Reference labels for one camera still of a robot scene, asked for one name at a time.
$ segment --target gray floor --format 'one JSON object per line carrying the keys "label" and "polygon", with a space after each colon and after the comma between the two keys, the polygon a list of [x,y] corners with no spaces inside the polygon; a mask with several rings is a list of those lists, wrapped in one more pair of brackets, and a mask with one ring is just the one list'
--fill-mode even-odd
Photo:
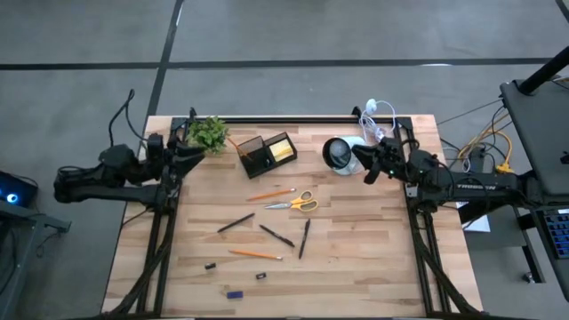
{"label": "gray floor", "polygon": [[[0,0],[0,64],[159,61],[173,5]],[[171,60],[542,58],[567,45],[568,31],[553,0],[187,0]],[[538,67],[169,70],[157,113],[186,115],[193,106],[202,115],[347,114],[376,98],[400,114],[443,120],[496,100],[500,83]],[[108,120],[130,88],[137,92],[132,120],[141,130],[155,78],[155,70],[0,71],[0,168],[36,179],[39,206],[73,220],[70,233],[35,260],[20,318],[100,310],[124,204],[58,204],[52,179],[59,166],[95,164],[108,145]],[[462,145],[497,107],[439,131]],[[512,165],[523,172],[525,153],[513,127],[507,133],[515,145]],[[115,137],[136,147],[122,119]],[[520,280],[526,271],[520,249],[470,248],[486,311],[540,319],[569,311],[538,237],[532,238],[546,284]]]}

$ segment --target wooden table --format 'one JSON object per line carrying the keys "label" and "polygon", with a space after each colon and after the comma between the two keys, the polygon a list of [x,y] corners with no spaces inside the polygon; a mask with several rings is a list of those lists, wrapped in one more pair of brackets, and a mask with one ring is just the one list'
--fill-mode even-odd
{"label": "wooden table", "polygon": [[[435,117],[411,116],[421,148],[443,159]],[[152,116],[146,134],[167,135],[171,117]],[[264,139],[288,132],[298,159],[249,180],[236,151],[208,156],[191,171],[182,188],[172,246],[163,316],[422,316],[420,285],[402,184],[382,174],[364,184],[364,173],[343,177],[322,159],[322,146],[333,136],[361,135],[356,124],[229,124],[232,140]],[[257,202],[245,199],[283,188],[298,192]],[[265,204],[287,201],[312,190],[320,206],[313,212],[269,211]],[[129,204],[124,216],[141,211]],[[216,231],[255,212],[253,219],[223,234]],[[312,219],[302,260],[298,251],[304,224]],[[103,311],[112,309],[140,275],[152,214],[121,232]],[[293,240],[292,249],[259,228],[274,229]],[[481,309],[477,283],[456,211],[434,214],[438,246],[446,274],[475,308]],[[245,257],[241,249],[283,256],[283,261]],[[204,264],[217,268],[205,270]],[[266,272],[257,280],[255,274]],[[433,301],[436,286],[429,277]],[[225,292],[243,291],[241,300]]]}

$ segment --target black marker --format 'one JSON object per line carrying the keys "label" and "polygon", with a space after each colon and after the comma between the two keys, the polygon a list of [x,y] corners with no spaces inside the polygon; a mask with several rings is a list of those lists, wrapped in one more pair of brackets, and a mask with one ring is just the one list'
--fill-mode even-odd
{"label": "black marker", "polygon": [[217,230],[217,232],[218,232],[218,233],[223,232],[223,231],[225,231],[225,230],[227,230],[227,229],[229,229],[229,228],[235,226],[236,224],[239,224],[239,223],[241,223],[241,222],[243,222],[243,221],[245,221],[245,220],[251,218],[251,217],[254,216],[254,215],[255,215],[255,213],[251,213],[251,214],[249,214],[249,215],[246,215],[246,216],[244,216],[243,218],[241,218],[241,219],[239,219],[239,220],[236,220],[236,221],[233,221],[233,222],[229,223],[227,226],[225,226],[225,227],[223,227],[223,228]]}
{"label": "black marker", "polygon": [[285,244],[290,245],[292,248],[294,248],[294,244],[291,240],[285,238],[284,236],[280,236],[278,235],[275,231],[263,226],[263,225],[259,225],[259,227],[267,232],[269,232],[273,237],[277,238],[278,240],[284,242]]}
{"label": "black marker", "polygon": [[299,253],[299,260],[302,259],[302,253],[304,252],[304,244],[306,243],[306,238],[309,235],[309,228],[310,228],[310,219],[306,221],[306,224],[304,225],[304,237],[302,238],[301,253]]}

